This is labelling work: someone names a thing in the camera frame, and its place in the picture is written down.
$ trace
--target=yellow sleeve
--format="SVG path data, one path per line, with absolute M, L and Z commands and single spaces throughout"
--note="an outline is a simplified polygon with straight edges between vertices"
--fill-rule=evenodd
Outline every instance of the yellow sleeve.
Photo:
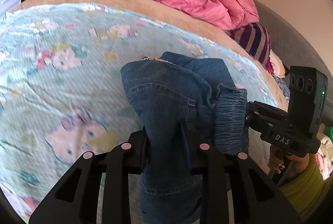
M 316 158 L 310 154 L 310 162 L 307 168 L 296 179 L 280 187 L 281 192 L 300 214 L 302 220 L 306 220 L 325 198 L 333 178 L 323 180 Z

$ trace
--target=camera lens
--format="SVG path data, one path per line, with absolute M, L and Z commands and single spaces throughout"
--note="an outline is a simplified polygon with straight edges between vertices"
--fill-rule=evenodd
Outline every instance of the camera lens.
M 295 76 L 292 75 L 291 78 L 290 78 L 290 83 L 291 83 L 291 86 L 294 86 L 295 85 Z
M 313 89 L 313 84 L 312 84 L 312 80 L 308 79 L 306 84 L 305 84 L 305 89 L 307 93 L 311 93 L 312 89 Z
M 298 76 L 298 78 L 297 78 L 297 89 L 302 91 L 303 87 L 304 87 L 304 79 L 303 79 L 302 76 Z

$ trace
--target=denim jeans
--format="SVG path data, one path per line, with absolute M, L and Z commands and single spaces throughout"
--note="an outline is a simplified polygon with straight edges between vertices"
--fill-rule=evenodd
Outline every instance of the denim jeans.
M 246 151 L 246 90 L 237 89 L 223 60 L 165 52 L 121 69 L 127 99 L 145 126 L 148 161 L 141 209 L 148 224 L 190 224 L 200 216 L 201 176 L 187 170 L 180 120 L 220 151 Z

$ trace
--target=grey headboard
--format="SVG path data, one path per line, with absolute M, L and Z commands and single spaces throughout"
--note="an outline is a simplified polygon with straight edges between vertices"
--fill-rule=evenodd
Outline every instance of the grey headboard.
M 327 75 L 328 91 L 322 122 L 333 124 L 333 77 L 312 45 L 286 20 L 258 1 L 254 1 L 262 24 L 272 40 L 272 50 L 289 68 L 291 65 L 314 67 Z

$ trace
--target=beige bedsheet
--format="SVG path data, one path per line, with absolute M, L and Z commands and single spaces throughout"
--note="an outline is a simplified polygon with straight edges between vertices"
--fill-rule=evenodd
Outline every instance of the beige bedsheet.
M 111 7 L 128 9 L 146 15 L 148 17 L 167 22 L 183 30 L 198 34 L 216 43 L 219 43 L 220 45 L 227 47 L 234 52 L 240 54 L 241 56 L 253 61 L 262 72 L 272 95 L 275 97 L 276 101 L 279 104 L 279 108 L 287 110 L 287 102 L 279 86 L 276 84 L 274 78 L 263 68 L 263 66 L 258 61 L 253 59 L 235 41 L 229 38 L 224 33 L 224 31 L 214 27 L 213 25 L 205 21 L 194 19 L 181 11 L 169 8 L 158 2 L 154 2 L 152 0 L 26 0 L 15 10 L 25 9 L 31 6 L 41 4 L 61 4 L 66 2 L 94 2 Z M 256 140 L 254 143 L 250 143 L 250 155 L 253 159 L 257 158 L 256 162 L 258 163 L 259 161 L 259 165 L 265 171 L 267 171 L 267 166 L 264 162 L 266 162 L 268 159 L 268 144 L 258 139 L 258 136 L 259 134 L 250 132 L 250 138 L 252 137 L 252 139 L 255 138 Z

